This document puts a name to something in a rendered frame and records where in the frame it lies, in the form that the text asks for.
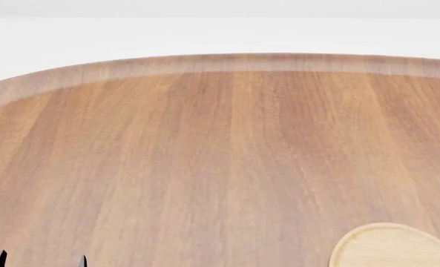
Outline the round light wooden plate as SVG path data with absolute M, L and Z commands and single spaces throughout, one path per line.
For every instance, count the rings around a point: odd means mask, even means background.
M 440 239 L 407 225 L 366 224 L 337 242 L 328 267 L 440 267 Z

